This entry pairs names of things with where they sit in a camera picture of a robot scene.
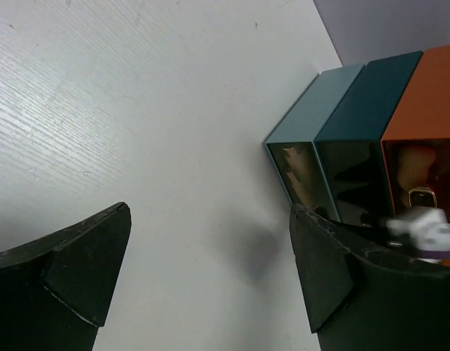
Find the large beige cosmetic tube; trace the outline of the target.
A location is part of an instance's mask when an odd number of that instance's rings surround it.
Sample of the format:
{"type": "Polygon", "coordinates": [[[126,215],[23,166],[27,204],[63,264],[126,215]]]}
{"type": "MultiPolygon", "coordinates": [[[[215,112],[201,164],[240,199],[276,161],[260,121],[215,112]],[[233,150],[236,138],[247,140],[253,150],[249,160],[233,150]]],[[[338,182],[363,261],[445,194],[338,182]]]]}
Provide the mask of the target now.
{"type": "Polygon", "coordinates": [[[300,144],[283,148],[284,157],[288,163],[286,176],[295,192],[298,201],[309,208],[317,206],[312,188],[311,161],[308,150],[300,144]]]}

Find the orange drawer box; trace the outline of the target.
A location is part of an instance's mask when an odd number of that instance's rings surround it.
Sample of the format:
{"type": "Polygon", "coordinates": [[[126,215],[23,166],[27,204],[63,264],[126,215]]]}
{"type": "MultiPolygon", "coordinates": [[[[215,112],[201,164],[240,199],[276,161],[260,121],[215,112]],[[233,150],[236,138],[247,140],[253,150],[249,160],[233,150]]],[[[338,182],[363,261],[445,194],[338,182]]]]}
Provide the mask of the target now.
{"type": "Polygon", "coordinates": [[[384,140],[450,139],[450,45],[426,50],[394,115],[384,140]]]}

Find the tan gourd makeup sponge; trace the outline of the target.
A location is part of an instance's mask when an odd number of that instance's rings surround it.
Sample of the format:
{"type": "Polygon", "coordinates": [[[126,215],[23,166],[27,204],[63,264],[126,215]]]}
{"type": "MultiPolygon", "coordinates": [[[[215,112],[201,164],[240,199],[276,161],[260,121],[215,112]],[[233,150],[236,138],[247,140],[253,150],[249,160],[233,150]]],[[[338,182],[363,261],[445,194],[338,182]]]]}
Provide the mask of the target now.
{"type": "Polygon", "coordinates": [[[402,190],[401,202],[406,208],[438,207],[435,190],[428,184],[430,168],[435,160],[435,150],[429,146],[407,145],[401,149],[398,157],[397,183],[402,190]]]}

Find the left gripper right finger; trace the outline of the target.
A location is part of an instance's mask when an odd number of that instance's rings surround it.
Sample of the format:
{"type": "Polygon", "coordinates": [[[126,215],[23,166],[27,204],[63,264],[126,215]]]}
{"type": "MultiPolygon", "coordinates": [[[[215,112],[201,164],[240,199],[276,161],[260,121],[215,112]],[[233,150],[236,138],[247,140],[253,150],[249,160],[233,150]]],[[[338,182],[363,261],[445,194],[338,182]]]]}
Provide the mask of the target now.
{"type": "Polygon", "coordinates": [[[290,238],[322,350],[450,350],[450,267],[381,246],[374,230],[302,205],[290,238]]]}

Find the clear orange drawer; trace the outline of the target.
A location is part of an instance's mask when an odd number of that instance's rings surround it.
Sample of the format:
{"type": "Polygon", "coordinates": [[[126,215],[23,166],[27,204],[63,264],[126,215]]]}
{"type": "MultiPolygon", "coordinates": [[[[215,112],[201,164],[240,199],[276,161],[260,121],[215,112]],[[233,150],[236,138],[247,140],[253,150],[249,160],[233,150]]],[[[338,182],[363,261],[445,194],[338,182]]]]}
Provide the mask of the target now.
{"type": "Polygon", "coordinates": [[[382,146],[394,213],[433,207],[450,222],[450,139],[384,140],[382,146]]]}

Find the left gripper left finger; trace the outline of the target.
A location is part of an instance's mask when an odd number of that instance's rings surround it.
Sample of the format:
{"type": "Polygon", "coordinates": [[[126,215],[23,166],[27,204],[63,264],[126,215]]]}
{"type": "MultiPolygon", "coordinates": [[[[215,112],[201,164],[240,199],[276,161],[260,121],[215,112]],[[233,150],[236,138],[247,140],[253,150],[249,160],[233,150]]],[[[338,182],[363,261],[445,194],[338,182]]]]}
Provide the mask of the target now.
{"type": "Polygon", "coordinates": [[[0,252],[0,350],[92,350],[132,226],[117,203],[0,252]]]}

